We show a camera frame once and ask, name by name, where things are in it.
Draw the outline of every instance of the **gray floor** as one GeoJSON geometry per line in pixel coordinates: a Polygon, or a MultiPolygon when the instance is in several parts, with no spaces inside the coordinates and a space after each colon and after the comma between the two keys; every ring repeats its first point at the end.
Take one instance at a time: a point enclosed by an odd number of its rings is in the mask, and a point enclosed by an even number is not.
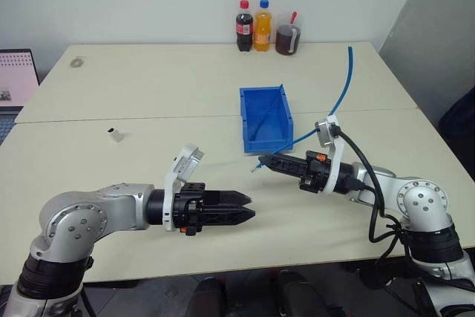
{"type": "MultiPolygon", "coordinates": [[[[385,291],[367,289],[356,273],[344,271],[339,264],[306,265],[292,267],[292,270],[314,283],[328,304],[344,307],[349,316],[414,316],[385,291]]],[[[273,272],[272,269],[254,269],[214,274],[226,281],[228,316],[278,316],[269,288],[273,272]]],[[[181,317],[198,281],[207,276],[153,278],[125,289],[88,287],[87,293],[99,317],[181,317]]],[[[413,304],[410,281],[398,280],[391,286],[413,304]]]]}

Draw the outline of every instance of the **bottle label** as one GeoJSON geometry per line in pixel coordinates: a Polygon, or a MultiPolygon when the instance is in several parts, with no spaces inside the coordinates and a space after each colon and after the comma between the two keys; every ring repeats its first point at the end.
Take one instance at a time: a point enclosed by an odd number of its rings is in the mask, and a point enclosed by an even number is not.
{"type": "Polygon", "coordinates": [[[240,35],[250,35],[252,33],[252,24],[242,25],[236,23],[236,32],[240,35]]]}
{"type": "Polygon", "coordinates": [[[254,34],[254,43],[260,45],[267,45],[270,44],[270,33],[255,33],[254,34]]]}

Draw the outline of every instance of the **bottle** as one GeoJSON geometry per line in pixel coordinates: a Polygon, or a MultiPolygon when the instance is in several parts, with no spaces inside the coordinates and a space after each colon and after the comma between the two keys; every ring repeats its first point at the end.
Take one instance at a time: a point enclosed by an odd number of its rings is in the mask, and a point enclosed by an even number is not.
{"type": "Polygon", "coordinates": [[[239,51],[250,51],[252,47],[253,20],[249,14],[249,2],[240,1],[240,11],[236,16],[237,47],[239,51]]]}
{"type": "Polygon", "coordinates": [[[270,45],[270,21],[272,16],[268,11],[268,0],[261,0],[260,6],[261,9],[255,14],[254,49],[257,51],[267,51],[270,45]]]}

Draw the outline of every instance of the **robotic arm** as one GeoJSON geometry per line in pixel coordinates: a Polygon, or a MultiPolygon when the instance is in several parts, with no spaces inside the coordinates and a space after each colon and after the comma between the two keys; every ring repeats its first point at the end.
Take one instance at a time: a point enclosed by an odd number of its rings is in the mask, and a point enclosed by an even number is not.
{"type": "Polygon", "coordinates": [[[246,195],[187,183],[202,157],[198,147],[186,146],[166,176],[165,189],[121,183],[49,200],[39,216],[42,233],[31,244],[4,316],[80,316],[76,303],[82,277],[93,264],[94,243],[113,232],[163,224],[168,232],[180,229],[192,236],[203,226],[235,225],[254,217],[243,207],[251,202],[246,195]]]}
{"type": "MultiPolygon", "coordinates": [[[[315,126],[322,147],[330,147],[328,156],[307,151],[305,160],[273,154],[259,157],[260,162],[273,171],[298,177],[300,189],[338,192],[352,202],[374,206],[377,190],[367,167],[363,163],[340,163],[346,135],[341,133],[336,117],[315,126]]],[[[413,285],[419,313],[449,317],[475,310],[475,272],[447,213],[447,194],[429,180],[396,177],[378,167],[371,170],[381,187],[384,208],[402,215],[399,234],[407,263],[421,276],[413,285]]]]}

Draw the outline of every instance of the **laptop screen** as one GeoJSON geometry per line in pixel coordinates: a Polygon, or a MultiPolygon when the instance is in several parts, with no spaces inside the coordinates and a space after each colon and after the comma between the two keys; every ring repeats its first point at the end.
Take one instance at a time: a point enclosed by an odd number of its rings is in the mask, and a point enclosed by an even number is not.
{"type": "Polygon", "coordinates": [[[29,50],[0,50],[0,110],[23,107],[38,88],[29,50]]]}

